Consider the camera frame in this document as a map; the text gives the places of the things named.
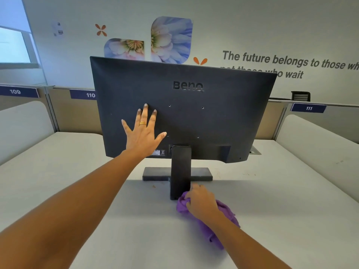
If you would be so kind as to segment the black office chair back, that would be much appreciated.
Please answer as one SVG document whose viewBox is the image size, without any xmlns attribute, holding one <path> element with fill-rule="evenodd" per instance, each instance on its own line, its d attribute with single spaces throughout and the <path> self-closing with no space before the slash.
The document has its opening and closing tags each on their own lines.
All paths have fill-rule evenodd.
<svg viewBox="0 0 359 269">
<path fill-rule="evenodd" d="M 307 91 L 291 91 L 292 93 L 292 101 L 302 101 L 302 102 L 310 102 L 311 94 Z"/>
</svg>

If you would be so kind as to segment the person's left hand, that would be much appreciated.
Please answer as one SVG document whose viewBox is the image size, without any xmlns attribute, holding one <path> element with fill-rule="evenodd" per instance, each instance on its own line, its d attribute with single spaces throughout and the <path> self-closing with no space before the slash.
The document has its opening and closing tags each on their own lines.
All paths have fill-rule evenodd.
<svg viewBox="0 0 359 269">
<path fill-rule="evenodd" d="M 154 140 L 155 136 L 155 122 L 157 117 L 157 110 L 154 110 L 150 117 L 148 117 L 147 127 L 141 126 L 142 109 L 138 109 L 132 134 L 127 137 L 126 149 L 122 154 L 130 155 L 131 157 L 143 160 L 151 156 L 155 151 Z"/>
</svg>

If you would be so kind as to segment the blue desk number label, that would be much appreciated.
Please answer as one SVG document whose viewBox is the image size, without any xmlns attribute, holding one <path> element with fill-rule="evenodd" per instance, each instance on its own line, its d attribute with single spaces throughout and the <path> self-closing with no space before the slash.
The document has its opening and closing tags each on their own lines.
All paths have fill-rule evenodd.
<svg viewBox="0 0 359 269">
<path fill-rule="evenodd" d="M 311 104 L 311 103 L 293 103 L 291 112 L 303 113 L 324 113 L 327 105 L 324 104 Z"/>
<path fill-rule="evenodd" d="M 69 92 L 71 99 L 96 100 L 95 90 L 70 89 Z"/>
<path fill-rule="evenodd" d="M 37 88 L 0 85 L 0 96 L 40 98 Z"/>
</svg>

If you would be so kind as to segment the white rounded desk divider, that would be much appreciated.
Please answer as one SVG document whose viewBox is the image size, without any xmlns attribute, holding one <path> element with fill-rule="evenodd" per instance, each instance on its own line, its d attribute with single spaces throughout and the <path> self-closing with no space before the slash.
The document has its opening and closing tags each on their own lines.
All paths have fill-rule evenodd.
<svg viewBox="0 0 359 269">
<path fill-rule="evenodd" d="M 359 144 L 293 114 L 276 142 L 359 203 Z"/>
<path fill-rule="evenodd" d="M 45 104 L 32 101 L 0 111 L 0 166 L 55 133 Z"/>
</svg>

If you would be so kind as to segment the person's right hand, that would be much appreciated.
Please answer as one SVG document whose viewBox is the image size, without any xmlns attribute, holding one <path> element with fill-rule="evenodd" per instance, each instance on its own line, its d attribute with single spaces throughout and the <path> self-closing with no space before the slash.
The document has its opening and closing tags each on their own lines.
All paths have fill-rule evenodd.
<svg viewBox="0 0 359 269">
<path fill-rule="evenodd" d="M 190 213 L 206 225 L 210 226 L 221 216 L 214 194 L 204 185 L 192 184 L 186 197 L 191 198 L 193 211 Z"/>
</svg>

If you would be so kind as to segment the black computer monitor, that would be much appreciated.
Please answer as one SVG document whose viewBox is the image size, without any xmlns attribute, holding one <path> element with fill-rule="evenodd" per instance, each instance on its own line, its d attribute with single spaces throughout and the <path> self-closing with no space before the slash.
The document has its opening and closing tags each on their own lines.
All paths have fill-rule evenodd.
<svg viewBox="0 0 359 269">
<path fill-rule="evenodd" d="M 185 64 L 90 57 L 106 156 L 126 148 L 120 120 L 148 105 L 157 110 L 155 137 L 167 132 L 149 158 L 170 158 L 171 168 L 145 169 L 144 181 L 170 182 L 170 199 L 191 181 L 212 181 L 191 160 L 247 160 L 277 73 Z"/>
</svg>

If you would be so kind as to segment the person's left forearm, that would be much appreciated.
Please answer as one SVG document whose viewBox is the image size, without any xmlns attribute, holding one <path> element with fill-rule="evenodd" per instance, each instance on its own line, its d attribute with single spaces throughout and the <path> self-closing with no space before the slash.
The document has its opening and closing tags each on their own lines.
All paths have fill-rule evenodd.
<svg viewBox="0 0 359 269">
<path fill-rule="evenodd" d="M 124 150 L 1 231 L 0 269 L 69 269 L 128 176 L 150 153 Z"/>
</svg>

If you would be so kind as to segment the person's right forearm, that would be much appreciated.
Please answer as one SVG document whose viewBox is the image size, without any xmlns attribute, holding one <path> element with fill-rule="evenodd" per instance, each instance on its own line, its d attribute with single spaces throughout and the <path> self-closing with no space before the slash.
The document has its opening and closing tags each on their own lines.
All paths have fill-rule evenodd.
<svg viewBox="0 0 359 269">
<path fill-rule="evenodd" d="M 238 269 L 291 269 L 222 212 L 201 213 L 199 219 L 215 233 Z"/>
</svg>

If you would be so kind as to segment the purple cleaning cloth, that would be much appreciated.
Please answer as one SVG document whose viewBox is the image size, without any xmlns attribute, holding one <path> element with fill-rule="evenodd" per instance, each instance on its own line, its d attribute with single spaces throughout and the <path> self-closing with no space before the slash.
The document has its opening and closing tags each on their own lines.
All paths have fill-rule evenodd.
<svg viewBox="0 0 359 269">
<path fill-rule="evenodd" d="M 206 241 L 213 244 L 218 249 L 224 250 L 224 247 L 223 247 L 222 243 L 220 242 L 220 240 L 218 239 L 218 237 L 216 236 L 216 234 L 207 225 L 205 225 L 204 222 L 197 219 L 189 212 L 186 204 L 190 202 L 190 198 L 187 198 L 187 199 L 185 198 L 187 193 L 188 193 L 188 191 L 184 192 L 178 198 L 177 204 L 176 204 L 177 212 L 180 213 L 181 215 L 185 216 L 186 218 L 196 221 L 196 223 L 199 226 L 199 229 L 200 229 L 202 235 L 204 236 L 204 238 L 206 239 Z M 219 200 L 216 200 L 216 203 L 217 203 L 219 211 L 221 211 L 224 214 L 224 216 L 226 216 L 233 224 L 235 224 L 236 226 L 238 226 L 240 228 L 239 222 L 238 222 L 235 214 L 231 211 L 231 209 Z"/>
</svg>

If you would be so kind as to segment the glass window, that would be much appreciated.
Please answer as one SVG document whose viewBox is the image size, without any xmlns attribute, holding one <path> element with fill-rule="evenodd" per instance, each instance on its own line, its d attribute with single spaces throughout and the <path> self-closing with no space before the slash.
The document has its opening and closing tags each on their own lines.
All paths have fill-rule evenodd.
<svg viewBox="0 0 359 269">
<path fill-rule="evenodd" d="M 0 0 L 0 69 L 40 68 L 22 0 Z"/>
</svg>

